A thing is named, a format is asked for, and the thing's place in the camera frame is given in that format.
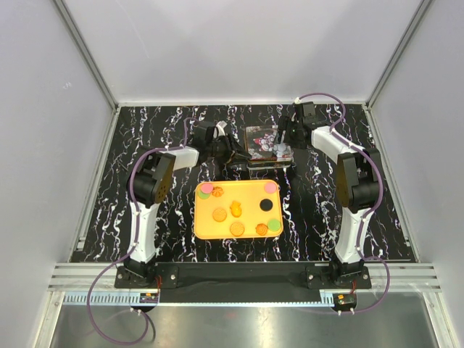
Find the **gold tin lid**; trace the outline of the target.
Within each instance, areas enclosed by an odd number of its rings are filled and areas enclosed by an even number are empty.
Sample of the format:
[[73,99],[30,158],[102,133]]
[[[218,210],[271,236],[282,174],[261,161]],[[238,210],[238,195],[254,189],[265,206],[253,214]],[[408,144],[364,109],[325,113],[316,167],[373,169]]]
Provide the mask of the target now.
[[277,135],[277,125],[246,127],[246,151],[250,154],[252,162],[290,162],[293,160],[291,147],[277,142]]

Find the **gold cookie tin box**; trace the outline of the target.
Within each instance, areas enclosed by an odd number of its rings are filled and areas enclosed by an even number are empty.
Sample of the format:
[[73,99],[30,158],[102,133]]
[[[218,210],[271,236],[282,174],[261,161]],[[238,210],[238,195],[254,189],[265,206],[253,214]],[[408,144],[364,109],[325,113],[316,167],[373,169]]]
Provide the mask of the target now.
[[246,164],[248,170],[277,170],[291,167],[293,159],[253,160]]

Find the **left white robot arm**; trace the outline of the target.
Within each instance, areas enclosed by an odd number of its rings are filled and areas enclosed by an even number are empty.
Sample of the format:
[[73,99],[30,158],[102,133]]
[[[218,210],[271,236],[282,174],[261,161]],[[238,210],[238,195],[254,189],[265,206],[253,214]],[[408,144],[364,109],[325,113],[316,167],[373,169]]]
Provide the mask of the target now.
[[143,146],[128,169],[126,191],[130,205],[130,246],[122,257],[131,278],[142,287],[151,286],[157,277],[152,266],[155,257],[154,232],[157,213],[173,182],[176,170],[193,168],[209,159],[224,166],[248,163],[252,156],[231,135],[226,123],[201,121],[189,134],[184,125],[180,145],[166,148]]

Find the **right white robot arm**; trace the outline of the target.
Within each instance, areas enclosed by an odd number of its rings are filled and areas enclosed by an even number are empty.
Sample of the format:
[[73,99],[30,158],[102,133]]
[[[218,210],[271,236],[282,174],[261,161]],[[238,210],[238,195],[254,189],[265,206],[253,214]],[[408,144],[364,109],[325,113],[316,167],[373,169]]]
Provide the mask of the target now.
[[342,221],[328,275],[333,285],[348,286],[362,275],[368,225],[383,197],[381,155],[343,137],[316,115],[312,102],[294,103],[294,114],[280,118],[276,141],[293,149],[317,149],[336,164]]

